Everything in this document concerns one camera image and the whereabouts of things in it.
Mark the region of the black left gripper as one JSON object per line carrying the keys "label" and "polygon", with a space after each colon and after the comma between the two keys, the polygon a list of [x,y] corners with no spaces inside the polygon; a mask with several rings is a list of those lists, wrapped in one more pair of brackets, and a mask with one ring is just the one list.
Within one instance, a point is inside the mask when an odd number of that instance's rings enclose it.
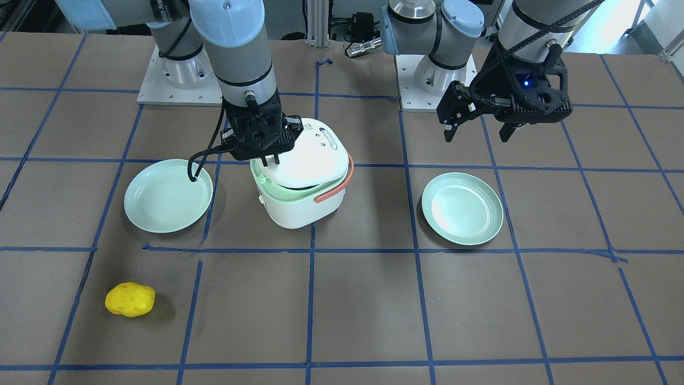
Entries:
{"label": "black left gripper", "polygon": [[445,124],[443,136],[452,142],[458,126],[482,114],[503,122],[501,142],[508,142],[516,125],[554,124],[572,114],[568,72],[562,47],[555,43],[542,49],[540,63],[530,63],[505,53],[501,42],[491,51],[469,86],[452,81],[437,105],[438,120]]}

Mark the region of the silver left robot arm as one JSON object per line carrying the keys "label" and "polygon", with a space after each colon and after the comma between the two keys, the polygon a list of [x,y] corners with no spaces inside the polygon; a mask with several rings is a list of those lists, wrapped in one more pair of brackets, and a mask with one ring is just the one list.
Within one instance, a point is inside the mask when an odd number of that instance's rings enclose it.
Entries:
{"label": "silver left robot arm", "polygon": [[470,1],[390,1],[379,32],[384,52],[421,55],[421,88],[440,97],[438,120],[451,142],[458,127],[492,115],[508,141],[523,125],[555,124],[572,114],[561,55],[599,1],[513,1],[498,35],[469,84],[466,70],[485,15]]}

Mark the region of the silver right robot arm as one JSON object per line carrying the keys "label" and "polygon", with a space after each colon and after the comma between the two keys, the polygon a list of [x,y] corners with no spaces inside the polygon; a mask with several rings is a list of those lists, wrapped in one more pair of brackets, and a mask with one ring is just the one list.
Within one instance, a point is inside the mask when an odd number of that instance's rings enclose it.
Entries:
{"label": "silver right robot arm", "polygon": [[283,112],[262,1],[58,1],[58,7],[83,31],[146,24],[159,58],[171,63],[207,54],[221,112],[201,158],[229,153],[268,166],[294,149],[303,124]]}

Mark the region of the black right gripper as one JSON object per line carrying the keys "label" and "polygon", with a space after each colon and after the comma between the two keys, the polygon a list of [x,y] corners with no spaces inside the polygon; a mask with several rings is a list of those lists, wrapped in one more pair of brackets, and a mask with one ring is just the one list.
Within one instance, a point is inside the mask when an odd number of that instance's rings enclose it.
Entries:
{"label": "black right gripper", "polygon": [[274,163],[280,164],[279,154],[292,150],[303,132],[301,116],[283,113],[278,91],[261,104],[253,96],[244,97],[244,101],[247,106],[222,99],[232,129],[232,134],[222,136],[222,148],[235,160],[261,158],[263,166],[267,167],[266,157],[273,155]]}

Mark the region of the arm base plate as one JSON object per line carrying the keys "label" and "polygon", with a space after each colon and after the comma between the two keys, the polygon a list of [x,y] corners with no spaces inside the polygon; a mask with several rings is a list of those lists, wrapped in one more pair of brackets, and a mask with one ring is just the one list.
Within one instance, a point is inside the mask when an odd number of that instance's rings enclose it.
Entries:
{"label": "arm base plate", "polygon": [[395,66],[404,112],[434,112],[452,81],[468,86],[477,73],[473,56],[456,70],[441,68],[426,55],[395,56]]}
{"label": "arm base plate", "polygon": [[141,105],[220,106],[222,92],[205,50],[183,61],[161,58],[154,47],[140,86]]}

